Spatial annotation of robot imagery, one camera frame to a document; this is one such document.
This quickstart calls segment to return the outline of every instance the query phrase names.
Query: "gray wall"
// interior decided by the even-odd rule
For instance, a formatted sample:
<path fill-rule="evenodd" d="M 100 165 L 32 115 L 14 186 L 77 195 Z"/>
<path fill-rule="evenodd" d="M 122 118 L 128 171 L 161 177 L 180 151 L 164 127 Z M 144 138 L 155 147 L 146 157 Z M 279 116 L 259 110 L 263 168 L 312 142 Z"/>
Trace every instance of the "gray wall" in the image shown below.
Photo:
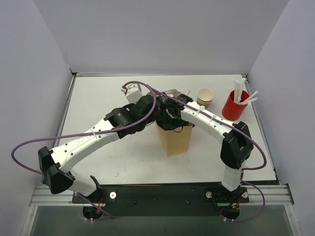
<path fill-rule="evenodd" d="M 288 0 L 34 0 L 74 72 L 249 72 Z"/>
<path fill-rule="evenodd" d="M 0 231 L 20 234 L 38 174 L 10 157 L 22 141 L 54 136 L 71 73 L 32 0 L 0 1 Z M 39 169 L 37 150 L 21 148 L 21 162 Z"/>
<path fill-rule="evenodd" d="M 315 1 L 290 0 L 249 73 L 277 173 L 304 235 L 315 232 Z"/>

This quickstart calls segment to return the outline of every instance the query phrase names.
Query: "white table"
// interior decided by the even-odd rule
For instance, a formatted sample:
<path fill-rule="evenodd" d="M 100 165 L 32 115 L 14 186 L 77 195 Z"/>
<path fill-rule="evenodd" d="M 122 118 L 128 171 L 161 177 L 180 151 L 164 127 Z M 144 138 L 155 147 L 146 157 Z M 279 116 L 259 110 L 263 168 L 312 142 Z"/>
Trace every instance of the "white table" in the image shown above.
<path fill-rule="evenodd" d="M 128 101 L 120 87 L 128 81 L 143 81 L 157 90 L 177 89 L 196 99 L 200 89 L 211 89 L 215 98 L 208 110 L 221 116 L 229 93 L 234 89 L 233 79 L 240 75 L 198 76 L 119 76 L 77 77 L 63 135 L 85 132 L 114 108 Z M 244 180 L 276 180 L 259 126 L 251 106 L 243 112 L 241 121 L 250 129 L 252 138 L 267 155 L 267 166 L 258 171 L 245 171 Z M 93 175 L 100 184 L 217 182 L 223 177 L 224 164 L 220 159 L 221 145 L 203 130 L 192 131 L 189 151 L 167 157 L 159 140 L 155 125 L 142 132 L 127 135 L 92 153 L 74 169 Z M 260 152 L 254 148 L 247 161 L 248 167 L 263 163 Z"/>

